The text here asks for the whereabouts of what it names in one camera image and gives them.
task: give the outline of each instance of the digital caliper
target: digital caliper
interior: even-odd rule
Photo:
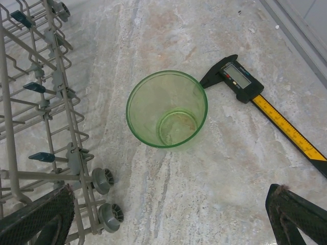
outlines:
[[[326,157],[261,95],[264,86],[236,61],[237,57],[228,56],[214,65],[201,80],[202,87],[225,82],[240,102],[246,104],[251,101],[327,178]]]

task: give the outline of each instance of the marble floor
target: marble floor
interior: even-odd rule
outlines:
[[[63,30],[75,48],[68,81],[82,98],[85,147],[95,154],[89,169],[112,170],[116,184],[105,199],[125,214],[116,233],[88,235],[85,244],[276,244],[265,210],[272,183],[327,209],[326,178],[225,84],[206,90],[205,138],[185,152],[148,147],[126,123],[127,98],[145,76],[173,69],[200,80],[238,54],[263,95],[327,154],[327,90],[259,1],[64,3],[72,16]],[[26,157],[26,138],[16,140]]]

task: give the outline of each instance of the green glass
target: green glass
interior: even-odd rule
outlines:
[[[191,145],[207,112],[208,101],[200,83],[183,72],[165,70],[149,75],[133,89],[126,119],[141,142],[172,150]]]

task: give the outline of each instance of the dishwasher rack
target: dishwasher rack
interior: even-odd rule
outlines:
[[[74,109],[81,99],[69,88],[66,75],[66,69],[72,65],[66,55],[73,47],[61,31],[63,22],[67,22],[71,14],[64,3],[53,0],[40,0],[33,4],[28,4],[26,0],[12,2],[17,5],[14,12],[0,4],[0,103],[4,110],[3,115],[0,115],[0,140],[6,141],[9,169],[0,171],[0,219],[4,217],[7,200],[16,199],[18,203],[14,210],[18,210],[32,202],[27,194],[35,188],[51,182],[53,188],[57,189],[68,181],[73,190],[82,189],[84,203],[79,204],[75,200],[78,231],[70,234],[66,243],[79,239],[78,244],[83,244],[88,233],[95,235],[101,234],[102,230],[110,233],[117,231],[124,216],[117,204],[95,199],[94,189],[104,195],[114,182],[107,168],[95,168],[91,176],[87,168],[87,162],[94,155],[82,145],[89,135],[80,131],[79,123],[84,120],[84,116]],[[26,54],[23,63],[11,54],[12,50],[17,49],[21,51],[19,58]],[[27,63],[30,64],[29,68],[23,67]],[[35,81],[20,86],[19,82],[26,81],[31,74]],[[26,97],[39,99],[31,102]],[[66,123],[51,131],[51,121],[57,120],[59,125],[63,123],[59,115],[64,115]],[[38,129],[45,129],[49,152],[36,152],[29,159],[51,163],[50,173],[18,170],[14,134],[37,124],[40,124]],[[69,132],[70,140],[55,149],[53,136],[63,132]],[[58,154],[65,154],[65,157],[59,157]],[[66,163],[67,167],[62,169],[57,166],[62,163]],[[2,180],[10,180],[10,187],[2,188]],[[20,180],[34,182],[21,186]],[[87,213],[90,223],[87,229],[82,222],[83,212]]]

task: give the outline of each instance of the gray wheel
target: gray wheel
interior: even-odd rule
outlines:
[[[98,193],[107,194],[114,184],[112,173],[107,168],[97,167],[92,171],[92,183]]]
[[[124,221],[124,214],[117,204],[105,203],[99,208],[99,220],[107,232],[114,233]]]

